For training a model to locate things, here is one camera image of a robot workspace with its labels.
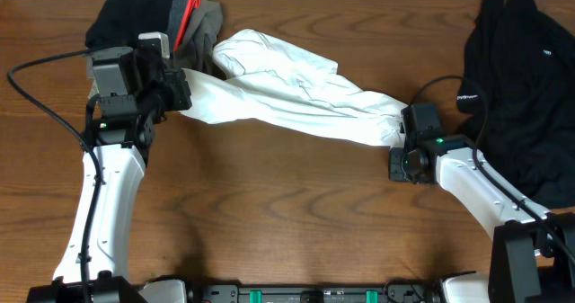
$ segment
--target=crumpled white garment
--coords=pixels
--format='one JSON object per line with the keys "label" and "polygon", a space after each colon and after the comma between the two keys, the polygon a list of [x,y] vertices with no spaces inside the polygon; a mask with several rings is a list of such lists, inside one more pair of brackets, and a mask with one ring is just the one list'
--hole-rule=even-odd
{"label": "crumpled white garment", "polygon": [[403,146],[405,103],[362,91],[337,75],[332,60],[254,30],[222,41],[213,57],[228,79],[184,69],[192,107],[183,115],[210,124],[254,118],[319,137]]}

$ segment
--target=wooden surface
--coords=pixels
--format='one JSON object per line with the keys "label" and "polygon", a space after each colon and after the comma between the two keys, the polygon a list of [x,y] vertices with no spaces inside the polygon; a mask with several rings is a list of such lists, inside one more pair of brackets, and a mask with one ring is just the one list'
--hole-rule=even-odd
{"label": "wooden surface", "polygon": [[[104,0],[6,0],[0,68],[81,49]],[[334,59],[367,90],[408,102],[463,71],[480,0],[218,0],[220,39],[252,28]],[[537,0],[575,31],[575,0]],[[75,124],[90,83],[81,58],[35,67],[22,87]],[[425,94],[453,130],[457,84]],[[82,153],[53,120],[0,81],[0,301],[48,284],[82,185]],[[216,126],[178,114],[158,126],[134,211],[132,282],[381,283],[487,272],[491,241],[450,194],[390,183],[385,147],[317,138],[256,120]]]}

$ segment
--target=black cable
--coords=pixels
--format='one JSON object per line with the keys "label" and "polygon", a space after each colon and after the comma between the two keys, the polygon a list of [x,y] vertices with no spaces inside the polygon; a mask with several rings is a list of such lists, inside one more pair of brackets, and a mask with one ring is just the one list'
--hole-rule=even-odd
{"label": "black cable", "polygon": [[413,284],[410,284],[411,289],[413,290],[413,293],[415,294],[415,296],[420,299],[421,302],[425,301],[425,299],[423,299],[423,297],[420,295],[420,293],[417,292],[417,290],[415,289],[415,286],[413,286]]}
{"label": "black cable", "polygon": [[411,178],[411,176],[409,174],[407,174],[407,172],[405,171],[405,167],[403,166],[403,164],[405,163],[405,157],[407,156],[407,151],[404,150],[403,154],[402,154],[402,172],[403,172],[403,178],[405,178],[408,182],[412,182],[412,183],[416,183],[413,181],[413,179]]}
{"label": "black cable", "polygon": [[99,94],[93,95],[90,97],[88,103],[86,104],[85,125],[88,130],[90,130],[90,127],[92,126],[93,112],[96,110],[96,104],[98,103],[99,99]]}
{"label": "black cable", "polygon": [[545,230],[545,232],[547,232],[547,234],[549,236],[551,236],[553,242],[555,243],[555,245],[557,245],[557,247],[559,248],[559,250],[561,250],[566,256],[567,258],[571,261],[571,263],[573,263],[573,265],[575,265],[575,255],[573,255],[573,252],[569,249],[569,247],[565,244],[565,242],[563,240],[561,240],[561,238],[559,237],[559,235],[557,235],[557,233],[555,233],[555,231],[553,231],[553,229],[551,227],[549,227],[541,217],[539,217],[537,214],[535,214],[527,205],[525,201],[522,201],[520,199],[518,199],[517,197],[515,197],[515,195],[511,194],[511,192],[509,192],[505,187],[503,187],[499,182],[497,182],[495,180],[495,178],[493,178],[493,176],[491,176],[483,167],[483,163],[480,162],[479,158],[477,157],[477,150],[479,149],[479,146],[481,145],[481,143],[483,142],[483,139],[485,138],[485,127],[487,126],[487,120],[489,117],[489,101],[487,100],[487,95],[485,94],[485,92],[483,91],[483,89],[481,89],[481,87],[475,83],[473,80],[467,78],[467,77],[463,77],[463,76],[455,76],[455,75],[450,75],[450,76],[442,76],[436,79],[433,79],[432,81],[428,82],[427,84],[425,84],[424,86],[422,86],[422,88],[420,88],[420,90],[415,94],[415,96],[413,97],[413,99],[411,99],[410,102],[410,106],[413,105],[413,103],[418,99],[418,97],[421,95],[421,92],[423,92],[426,88],[430,87],[431,85],[446,80],[446,79],[459,79],[461,80],[463,83],[467,83],[471,86],[473,86],[473,88],[475,89],[476,93],[479,95],[479,97],[482,99],[482,103],[483,103],[483,111],[484,111],[484,117],[483,117],[483,124],[482,124],[482,128],[479,131],[479,135],[477,137],[477,140],[475,140],[475,144],[473,146],[473,151],[472,151],[472,158],[473,158],[473,163],[475,164],[475,166],[477,167],[477,169],[479,169],[479,171],[483,174],[483,176],[485,176],[485,178],[492,183],[493,185],[495,185],[495,187],[497,187],[503,194],[505,194],[505,196],[507,196],[513,203],[515,203],[517,205],[518,209],[522,209],[525,213],[527,213],[527,215],[529,215],[531,218],[533,218],[535,220],[536,223],[538,223],[539,225],[541,225],[541,227]]}
{"label": "black cable", "polygon": [[21,69],[25,69],[27,67],[32,67],[32,66],[36,66],[39,64],[44,64],[44,63],[47,63],[50,61],[59,60],[59,59],[63,59],[63,58],[70,58],[70,57],[74,57],[74,56],[89,54],[89,53],[92,53],[92,52],[95,52],[95,51],[98,51],[101,49],[106,49],[106,48],[107,47],[87,49],[87,50],[70,52],[70,53],[66,53],[66,54],[62,54],[62,55],[57,55],[57,56],[52,56],[52,57],[48,57],[48,58],[34,60],[34,61],[31,61],[31,62],[25,63],[23,65],[19,65],[17,67],[12,68],[8,72],[8,75],[7,75],[8,82],[10,83],[10,85],[12,85],[14,90],[16,90],[16,92],[18,92],[18,94],[22,95],[26,100],[30,101],[32,104],[36,105],[38,108],[40,108],[41,110],[46,112],[52,119],[56,120],[58,123],[63,125],[68,131],[70,131],[74,135],[74,137],[76,137],[78,139],[78,141],[80,141],[82,148],[84,149],[85,152],[88,153],[88,155],[90,156],[90,158],[93,161],[93,166],[94,166],[94,169],[96,172],[95,176],[94,176],[95,184],[94,184],[94,188],[93,188],[92,201],[90,202],[90,208],[88,209],[88,215],[86,217],[86,222],[85,222],[85,226],[84,226],[84,233],[82,235],[82,245],[81,245],[81,249],[80,249],[80,277],[82,278],[82,291],[83,291],[83,295],[84,295],[84,303],[92,302],[92,300],[90,299],[90,290],[89,290],[90,285],[89,285],[89,280],[88,280],[88,275],[87,275],[87,272],[88,272],[87,271],[87,255],[88,255],[87,252],[88,252],[88,241],[90,239],[90,230],[92,229],[93,215],[94,215],[94,212],[96,209],[96,203],[98,202],[98,195],[100,194],[100,186],[101,186],[101,181],[102,181],[102,172],[100,169],[100,163],[98,162],[98,158],[96,157],[96,154],[88,146],[88,144],[84,141],[84,139],[82,138],[80,133],[78,133],[78,131],[76,131],[74,129],[74,127],[72,127],[68,122],[66,122],[64,119],[62,119],[54,111],[52,111],[48,106],[42,104],[41,102],[34,99],[31,95],[24,92],[23,89],[21,89],[21,87],[14,80],[14,74],[17,71],[19,71]]}

